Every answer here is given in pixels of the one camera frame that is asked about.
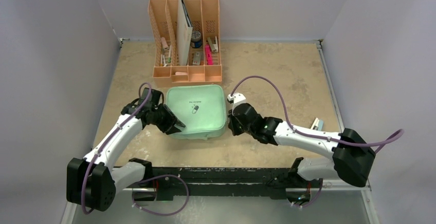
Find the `mint green case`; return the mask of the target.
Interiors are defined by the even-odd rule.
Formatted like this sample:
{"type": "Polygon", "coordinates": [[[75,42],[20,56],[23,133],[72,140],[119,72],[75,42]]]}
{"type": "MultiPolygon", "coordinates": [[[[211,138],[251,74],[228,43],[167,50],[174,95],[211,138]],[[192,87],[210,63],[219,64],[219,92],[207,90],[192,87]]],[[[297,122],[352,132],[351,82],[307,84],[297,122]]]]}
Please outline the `mint green case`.
{"type": "Polygon", "coordinates": [[[166,105],[185,125],[170,135],[174,139],[207,140],[225,132],[226,101],[219,85],[172,87],[167,91],[166,105]]]}

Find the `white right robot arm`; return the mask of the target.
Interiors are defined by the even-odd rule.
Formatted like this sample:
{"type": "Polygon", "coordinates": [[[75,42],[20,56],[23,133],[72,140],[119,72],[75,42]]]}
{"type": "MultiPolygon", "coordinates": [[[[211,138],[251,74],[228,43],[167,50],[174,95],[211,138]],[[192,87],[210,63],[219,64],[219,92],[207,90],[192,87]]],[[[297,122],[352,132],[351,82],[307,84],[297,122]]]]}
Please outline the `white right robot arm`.
{"type": "Polygon", "coordinates": [[[372,168],[375,152],[354,130],[343,133],[290,127],[284,120],[262,117],[248,103],[228,111],[229,129],[234,136],[251,135],[262,144],[291,146],[319,155],[319,158],[297,158],[289,172],[289,181],[302,186],[318,179],[341,179],[356,187],[364,187],[372,168]]]}

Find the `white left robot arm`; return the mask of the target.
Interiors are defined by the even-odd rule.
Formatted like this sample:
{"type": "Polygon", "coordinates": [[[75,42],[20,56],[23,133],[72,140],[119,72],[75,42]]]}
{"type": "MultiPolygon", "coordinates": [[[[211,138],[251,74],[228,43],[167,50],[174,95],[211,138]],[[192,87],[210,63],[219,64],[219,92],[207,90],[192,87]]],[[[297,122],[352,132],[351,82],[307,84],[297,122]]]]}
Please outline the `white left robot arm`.
{"type": "Polygon", "coordinates": [[[162,133],[179,133],[185,125],[165,105],[161,91],[149,83],[139,88],[139,97],[128,103],[103,140],[83,158],[72,158],[67,165],[66,199],[79,205],[87,215],[106,211],[116,194],[132,184],[158,189],[161,176],[154,176],[152,163],[132,158],[122,167],[115,163],[127,145],[148,125],[162,133]]]}

